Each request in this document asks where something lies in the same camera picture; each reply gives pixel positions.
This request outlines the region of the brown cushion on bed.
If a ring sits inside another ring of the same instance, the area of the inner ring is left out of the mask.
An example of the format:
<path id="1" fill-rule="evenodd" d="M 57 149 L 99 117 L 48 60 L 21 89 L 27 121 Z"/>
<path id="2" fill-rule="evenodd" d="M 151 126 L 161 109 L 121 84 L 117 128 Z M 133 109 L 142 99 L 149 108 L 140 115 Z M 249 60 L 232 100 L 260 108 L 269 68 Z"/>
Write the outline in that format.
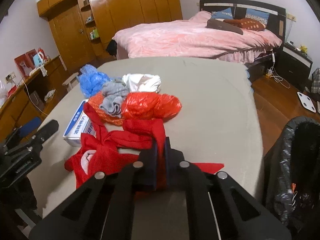
<path id="1" fill-rule="evenodd" d="M 215 29 L 215 30 L 221 30 L 221 31 L 228 31 L 228 32 L 237 33 L 237 34 L 240 34 L 240 35 L 244 34 L 242 29 L 240 29 L 239 27 L 236 27 L 236 26 L 231 25 L 229 23 L 226 23 L 226 22 L 223 22 L 223 21 L 219 21 L 219 20 L 216 20 L 216 19 L 213 19 L 213 18 L 210 18 L 207 21 L 206 28 Z"/>

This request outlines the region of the red fabric garment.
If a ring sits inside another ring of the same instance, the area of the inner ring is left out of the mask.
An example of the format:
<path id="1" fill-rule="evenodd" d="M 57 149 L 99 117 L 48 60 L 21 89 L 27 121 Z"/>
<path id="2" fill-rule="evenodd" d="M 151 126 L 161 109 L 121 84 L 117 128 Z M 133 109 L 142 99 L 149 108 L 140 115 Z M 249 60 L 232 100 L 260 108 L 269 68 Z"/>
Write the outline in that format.
<path id="1" fill-rule="evenodd" d="M 97 172 L 111 175 L 120 172 L 126 165 L 138 160 L 130 153 L 119 153 L 119 148 L 149 150 L 157 144 L 157 188 L 166 184 L 164 159 L 165 128 L 163 120 L 129 119 L 123 121 L 122 131 L 108 131 L 99 115 L 89 104 L 84 104 L 84 113 L 93 122 L 96 135 L 82 133 L 81 148 L 65 161 L 65 169 L 74 172 L 78 189 Z"/>

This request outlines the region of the beige table cover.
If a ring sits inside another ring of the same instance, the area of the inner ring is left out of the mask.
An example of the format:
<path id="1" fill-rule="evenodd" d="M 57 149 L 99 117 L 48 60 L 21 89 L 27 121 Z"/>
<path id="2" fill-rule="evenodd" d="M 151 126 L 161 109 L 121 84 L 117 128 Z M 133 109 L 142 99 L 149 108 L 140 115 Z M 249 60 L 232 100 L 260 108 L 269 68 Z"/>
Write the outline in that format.
<path id="1" fill-rule="evenodd" d="M 99 67 L 110 77 L 154 74 L 161 92 L 179 98 L 182 109 L 164 124 L 173 148 L 194 163 L 223 163 L 224 171 L 261 199 L 263 141 L 247 68 L 239 63 L 192 57 L 117 60 Z M 83 100 L 74 87 L 50 112 L 59 130 L 44 143 L 42 163 L 29 173 L 37 211 L 44 217 L 75 191 L 75 175 L 64 162 L 77 152 L 63 133 Z"/>

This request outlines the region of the black lined trash bin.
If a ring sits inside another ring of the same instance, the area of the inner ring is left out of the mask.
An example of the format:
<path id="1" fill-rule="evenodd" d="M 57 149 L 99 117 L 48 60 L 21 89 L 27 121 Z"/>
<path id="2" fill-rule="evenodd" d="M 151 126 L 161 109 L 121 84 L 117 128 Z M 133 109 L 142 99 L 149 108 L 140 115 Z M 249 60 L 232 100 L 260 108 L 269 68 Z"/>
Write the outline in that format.
<path id="1" fill-rule="evenodd" d="M 262 204 L 292 239 L 319 239 L 319 122 L 298 116 L 264 156 Z"/>

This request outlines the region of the wall power socket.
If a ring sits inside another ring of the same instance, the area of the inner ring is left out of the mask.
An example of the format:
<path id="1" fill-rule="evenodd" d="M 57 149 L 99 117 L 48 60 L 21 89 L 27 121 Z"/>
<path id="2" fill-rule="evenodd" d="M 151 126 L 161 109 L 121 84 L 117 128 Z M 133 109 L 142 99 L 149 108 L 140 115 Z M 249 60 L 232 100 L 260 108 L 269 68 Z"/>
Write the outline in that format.
<path id="1" fill-rule="evenodd" d="M 286 14 L 286 18 L 287 18 L 288 20 L 293 21 L 293 22 L 296 22 L 296 20 L 297 20 L 296 16 L 293 15 L 293 14 L 290 14 L 290 13 L 287 13 L 287 14 Z"/>

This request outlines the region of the grey cloth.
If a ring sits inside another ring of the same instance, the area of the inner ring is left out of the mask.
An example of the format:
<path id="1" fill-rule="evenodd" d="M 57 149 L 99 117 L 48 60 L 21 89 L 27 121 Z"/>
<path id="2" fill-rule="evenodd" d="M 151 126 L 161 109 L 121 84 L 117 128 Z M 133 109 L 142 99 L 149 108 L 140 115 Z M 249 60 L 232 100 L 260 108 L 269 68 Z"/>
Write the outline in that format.
<path id="1" fill-rule="evenodd" d="M 104 97 L 99 109 L 112 117 L 121 118 L 121 106 L 130 90 L 121 79 L 113 79 L 103 84 L 101 94 Z"/>

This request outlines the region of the white blue carton box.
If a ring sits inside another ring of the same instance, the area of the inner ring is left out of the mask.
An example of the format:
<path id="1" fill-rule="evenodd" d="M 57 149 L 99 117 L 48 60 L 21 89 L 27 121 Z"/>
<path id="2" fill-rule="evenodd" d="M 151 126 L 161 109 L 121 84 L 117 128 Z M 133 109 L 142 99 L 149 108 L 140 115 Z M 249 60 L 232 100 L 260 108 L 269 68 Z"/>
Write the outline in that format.
<path id="1" fill-rule="evenodd" d="M 82 133 L 90 134 L 93 136 L 95 136 L 96 134 L 90 118 L 84 112 L 84 105 L 87 102 L 88 99 L 82 100 L 63 134 L 64 141 L 67 142 L 70 146 L 81 147 Z"/>

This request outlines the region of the yellow plush toy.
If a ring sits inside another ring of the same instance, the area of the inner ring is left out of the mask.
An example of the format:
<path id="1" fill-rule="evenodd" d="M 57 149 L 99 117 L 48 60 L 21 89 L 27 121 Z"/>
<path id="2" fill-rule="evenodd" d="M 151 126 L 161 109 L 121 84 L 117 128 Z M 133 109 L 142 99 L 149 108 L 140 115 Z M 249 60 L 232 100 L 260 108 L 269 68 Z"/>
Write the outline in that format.
<path id="1" fill-rule="evenodd" d="M 307 53 L 308 53 L 308 48 L 307 48 L 306 46 L 301 45 L 301 46 L 300 46 L 300 51 L 301 51 L 303 54 L 307 54 Z"/>

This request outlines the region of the blue plastic bag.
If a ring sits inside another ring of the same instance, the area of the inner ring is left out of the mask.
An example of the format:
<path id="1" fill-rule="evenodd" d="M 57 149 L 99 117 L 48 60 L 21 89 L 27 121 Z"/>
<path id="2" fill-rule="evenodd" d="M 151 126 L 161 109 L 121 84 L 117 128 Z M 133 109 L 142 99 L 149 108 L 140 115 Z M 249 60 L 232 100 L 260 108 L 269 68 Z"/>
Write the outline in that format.
<path id="1" fill-rule="evenodd" d="M 94 96 L 101 91 L 104 83 L 111 81 L 106 73 L 99 72 L 91 64 L 86 64 L 80 68 L 80 75 L 78 75 L 77 80 L 85 98 Z"/>

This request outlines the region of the orange foam net sheet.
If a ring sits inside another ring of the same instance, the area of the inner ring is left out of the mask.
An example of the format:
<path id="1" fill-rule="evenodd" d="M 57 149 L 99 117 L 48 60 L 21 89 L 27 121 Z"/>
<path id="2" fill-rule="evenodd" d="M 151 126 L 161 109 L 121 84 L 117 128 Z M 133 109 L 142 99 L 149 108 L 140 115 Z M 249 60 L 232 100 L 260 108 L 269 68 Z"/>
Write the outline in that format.
<path id="1" fill-rule="evenodd" d="M 101 92 L 98 92 L 97 94 L 89 98 L 88 103 L 94 108 L 94 110 L 104 123 L 108 123 L 115 126 L 122 126 L 124 121 L 123 118 L 110 116 L 99 108 L 100 104 L 103 102 L 103 99 L 103 94 Z"/>

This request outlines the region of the right blue pillow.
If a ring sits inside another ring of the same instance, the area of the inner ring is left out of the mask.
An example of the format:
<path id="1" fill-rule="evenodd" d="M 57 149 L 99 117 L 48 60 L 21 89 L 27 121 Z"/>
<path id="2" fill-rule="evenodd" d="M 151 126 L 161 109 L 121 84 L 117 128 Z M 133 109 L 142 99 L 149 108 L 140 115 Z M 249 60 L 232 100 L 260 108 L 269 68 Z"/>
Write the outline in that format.
<path id="1" fill-rule="evenodd" d="M 269 15 L 270 14 L 268 12 L 247 8 L 245 18 L 254 19 L 264 25 L 267 25 Z"/>

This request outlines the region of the wooden side desk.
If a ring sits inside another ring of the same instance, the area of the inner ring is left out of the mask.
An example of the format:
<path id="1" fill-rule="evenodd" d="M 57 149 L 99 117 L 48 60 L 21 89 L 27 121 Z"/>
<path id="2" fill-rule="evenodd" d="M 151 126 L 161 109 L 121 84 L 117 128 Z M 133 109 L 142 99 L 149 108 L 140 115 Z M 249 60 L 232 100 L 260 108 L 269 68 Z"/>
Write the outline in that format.
<path id="1" fill-rule="evenodd" d="M 67 94 L 62 83 L 67 79 L 60 57 L 57 56 L 44 65 L 47 75 L 38 70 L 28 77 L 8 98 L 1 108 L 1 140 L 14 129 L 34 117 L 44 120 L 53 108 Z"/>

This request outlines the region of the white cloth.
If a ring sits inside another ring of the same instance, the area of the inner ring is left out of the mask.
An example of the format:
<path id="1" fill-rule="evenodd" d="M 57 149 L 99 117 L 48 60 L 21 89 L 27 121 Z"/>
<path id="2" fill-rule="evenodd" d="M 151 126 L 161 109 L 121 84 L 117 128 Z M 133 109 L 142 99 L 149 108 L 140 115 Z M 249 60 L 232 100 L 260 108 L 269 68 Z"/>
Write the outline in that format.
<path id="1" fill-rule="evenodd" d="M 123 83 L 130 92 L 155 92 L 161 88 L 161 78 L 152 74 L 126 74 L 122 77 Z"/>

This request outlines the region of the red plastic bag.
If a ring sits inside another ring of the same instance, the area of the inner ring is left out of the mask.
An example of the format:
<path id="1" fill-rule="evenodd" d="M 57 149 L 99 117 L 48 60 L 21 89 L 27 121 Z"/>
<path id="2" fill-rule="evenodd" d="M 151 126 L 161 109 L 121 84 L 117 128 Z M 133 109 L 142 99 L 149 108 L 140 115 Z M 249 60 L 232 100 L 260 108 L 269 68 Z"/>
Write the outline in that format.
<path id="1" fill-rule="evenodd" d="M 181 109 L 180 100 L 173 95 L 132 92 L 121 105 L 121 116 L 124 119 L 168 120 L 178 115 Z"/>

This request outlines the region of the white bathroom scale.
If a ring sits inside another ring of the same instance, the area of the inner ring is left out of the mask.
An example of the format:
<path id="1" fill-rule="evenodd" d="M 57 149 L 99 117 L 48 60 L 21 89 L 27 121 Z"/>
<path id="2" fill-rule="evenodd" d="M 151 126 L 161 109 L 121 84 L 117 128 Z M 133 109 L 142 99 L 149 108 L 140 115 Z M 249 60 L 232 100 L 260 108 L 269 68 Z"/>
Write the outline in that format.
<path id="1" fill-rule="evenodd" d="M 297 92 L 298 98 L 300 100 L 300 103 L 302 106 L 307 109 L 308 111 L 311 111 L 313 113 L 316 113 L 316 107 L 314 106 L 312 100 L 305 94 L 301 92 Z"/>

